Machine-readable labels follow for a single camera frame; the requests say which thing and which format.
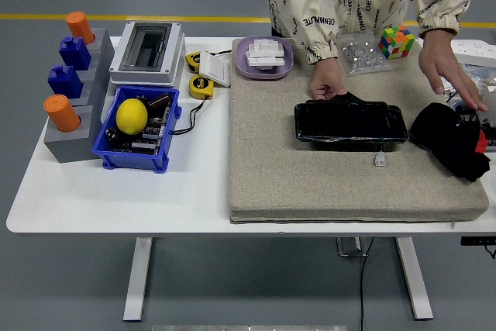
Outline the person's left hand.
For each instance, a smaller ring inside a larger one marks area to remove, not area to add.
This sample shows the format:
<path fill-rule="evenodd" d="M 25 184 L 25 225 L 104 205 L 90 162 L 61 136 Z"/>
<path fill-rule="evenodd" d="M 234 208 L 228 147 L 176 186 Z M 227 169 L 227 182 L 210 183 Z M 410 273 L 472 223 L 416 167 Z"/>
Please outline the person's left hand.
<path fill-rule="evenodd" d="M 418 56 L 418 64 L 432 90 L 437 95 L 443 94 L 442 78 L 444 78 L 471 109 L 486 112 L 487 105 L 477 86 L 460 68 L 453 52 L 452 32 L 448 29 L 431 29 L 424 32 L 422 38 L 422 51 Z"/>

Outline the person's right hand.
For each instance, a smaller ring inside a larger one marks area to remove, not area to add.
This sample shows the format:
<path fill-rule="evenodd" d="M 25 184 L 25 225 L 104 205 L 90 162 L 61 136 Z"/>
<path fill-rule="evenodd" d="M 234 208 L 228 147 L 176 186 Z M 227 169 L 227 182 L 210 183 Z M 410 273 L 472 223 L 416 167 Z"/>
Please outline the person's right hand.
<path fill-rule="evenodd" d="M 336 95 L 345 95 L 342 69 L 337 58 L 321 60 L 313 64 L 309 93 L 315 100 L 330 100 Z"/>

